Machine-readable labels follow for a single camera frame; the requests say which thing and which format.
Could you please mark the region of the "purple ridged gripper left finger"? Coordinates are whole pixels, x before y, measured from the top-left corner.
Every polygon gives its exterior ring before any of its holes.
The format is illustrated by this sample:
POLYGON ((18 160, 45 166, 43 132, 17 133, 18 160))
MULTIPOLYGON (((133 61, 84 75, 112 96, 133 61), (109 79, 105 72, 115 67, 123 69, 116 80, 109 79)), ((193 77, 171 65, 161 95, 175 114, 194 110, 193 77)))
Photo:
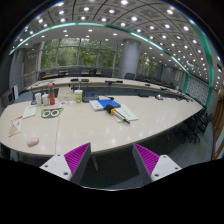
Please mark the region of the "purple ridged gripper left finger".
POLYGON ((66 154, 54 155, 41 169, 79 185, 90 155, 91 144, 86 143, 66 154))

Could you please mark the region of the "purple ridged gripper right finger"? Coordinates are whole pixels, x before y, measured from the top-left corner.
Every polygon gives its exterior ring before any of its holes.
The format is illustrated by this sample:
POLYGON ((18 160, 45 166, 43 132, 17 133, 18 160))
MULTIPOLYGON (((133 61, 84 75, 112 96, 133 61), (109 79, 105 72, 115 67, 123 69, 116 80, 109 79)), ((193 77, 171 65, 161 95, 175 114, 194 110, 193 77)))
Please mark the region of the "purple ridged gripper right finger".
POLYGON ((168 155, 158 155, 138 144, 133 145, 132 154, 144 185, 181 170, 168 155))

